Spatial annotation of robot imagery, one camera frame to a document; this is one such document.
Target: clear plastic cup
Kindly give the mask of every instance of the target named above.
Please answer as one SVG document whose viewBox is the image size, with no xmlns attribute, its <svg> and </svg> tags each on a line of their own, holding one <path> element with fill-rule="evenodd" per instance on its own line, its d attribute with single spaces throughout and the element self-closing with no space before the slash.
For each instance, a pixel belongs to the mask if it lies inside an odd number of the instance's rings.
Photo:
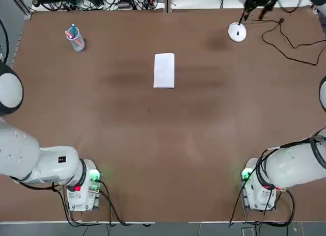
<svg viewBox="0 0 326 236">
<path fill-rule="evenodd" d="M 75 28 L 76 28 L 76 37 L 70 38 L 68 35 L 66 36 L 67 39 L 70 41 L 71 45 L 73 46 L 73 49 L 75 49 L 76 51 L 81 51 L 84 49 L 85 43 L 82 38 L 82 35 L 79 32 L 79 29 L 77 27 Z M 67 32 L 73 36 L 72 27 L 70 27 L 69 30 L 67 30 Z"/>
</svg>

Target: white round base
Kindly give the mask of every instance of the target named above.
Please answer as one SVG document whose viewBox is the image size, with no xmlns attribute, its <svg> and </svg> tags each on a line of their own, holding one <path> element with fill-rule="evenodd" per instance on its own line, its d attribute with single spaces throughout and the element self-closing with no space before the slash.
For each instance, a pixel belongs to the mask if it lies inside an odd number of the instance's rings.
<svg viewBox="0 0 326 236">
<path fill-rule="evenodd" d="M 235 42 L 242 42 L 247 36 L 245 26 L 242 23 L 239 25 L 237 22 L 230 24 L 228 33 L 231 40 Z"/>
</svg>

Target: brown table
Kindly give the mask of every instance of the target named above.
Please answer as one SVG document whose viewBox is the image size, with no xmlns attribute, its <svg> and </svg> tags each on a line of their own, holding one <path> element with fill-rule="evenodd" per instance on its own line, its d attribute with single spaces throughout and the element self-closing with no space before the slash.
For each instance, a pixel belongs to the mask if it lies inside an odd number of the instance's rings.
<svg viewBox="0 0 326 236">
<path fill-rule="evenodd" d="M 316 67 L 286 60 L 261 35 L 275 24 L 247 24 L 243 43 L 227 35 L 241 10 L 37 12 L 24 25 L 14 70 L 24 84 L 21 109 L 6 119 L 41 146 L 74 146 L 104 173 L 126 221 L 227 221 L 246 161 L 322 128 L 326 114 Z M 309 8 L 288 15 L 294 44 L 324 39 Z M 75 52 L 64 30 L 86 42 Z M 267 35 L 289 56 L 315 61 L 324 44 L 293 50 L 279 30 Z M 153 89 L 155 53 L 175 53 L 175 89 Z M 63 221 L 58 196 L 1 176 L 2 221 Z M 295 220 L 326 220 L 326 180 L 292 188 Z M 284 200 L 266 220 L 286 220 Z M 108 220 L 100 212 L 75 215 Z M 250 219 L 261 219 L 251 214 Z M 235 220 L 243 220 L 240 204 Z"/>
</svg>

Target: metal frame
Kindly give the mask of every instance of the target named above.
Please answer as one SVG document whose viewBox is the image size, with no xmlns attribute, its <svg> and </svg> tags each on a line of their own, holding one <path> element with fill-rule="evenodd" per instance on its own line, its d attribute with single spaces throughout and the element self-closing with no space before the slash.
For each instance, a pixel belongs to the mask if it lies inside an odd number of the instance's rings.
<svg viewBox="0 0 326 236">
<path fill-rule="evenodd" d="M 172 13 L 171 4 L 172 4 L 171 0 L 165 0 L 164 13 Z"/>
<path fill-rule="evenodd" d="M 16 6 L 21 10 L 23 14 L 25 14 L 24 19 L 31 19 L 32 13 L 29 7 L 25 4 L 23 0 L 12 0 Z"/>
</svg>

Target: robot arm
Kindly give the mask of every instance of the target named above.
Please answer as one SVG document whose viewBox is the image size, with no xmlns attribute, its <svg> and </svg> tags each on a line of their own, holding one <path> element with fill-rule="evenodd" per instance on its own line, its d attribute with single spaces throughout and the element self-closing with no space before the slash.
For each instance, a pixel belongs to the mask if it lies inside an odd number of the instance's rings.
<svg viewBox="0 0 326 236">
<path fill-rule="evenodd" d="M 239 24 L 241 24 L 242 20 L 246 21 L 250 13 L 257 7 L 263 7 L 263 10 L 259 15 L 259 20 L 262 20 L 266 12 L 270 12 L 271 10 L 273 10 L 277 1 L 278 0 L 246 0 L 244 3 L 243 14 L 241 16 Z M 310 1 L 317 6 L 319 11 L 326 15 L 326 0 Z"/>
<path fill-rule="evenodd" d="M 0 61 L 0 116 L 19 109 L 23 86 L 16 73 Z M 73 147 L 40 148 L 38 141 L 0 118 L 0 174 L 16 182 L 56 182 L 67 188 L 71 211 L 98 209 L 100 173 L 90 160 L 79 159 Z"/>
<path fill-rule="evenodd" d="M 319 86 L 319 101 L 326 112 L 326 77 Z M 250 159 L 241 173 L 243 203 L 250 210 L 263 211 L 267 202 L 270 205 L 267 209 L 273 209 L 277 189 L 326 177 L 326 128 L 309 138 L 271 150 L 263 161 Z"/>
</svg>

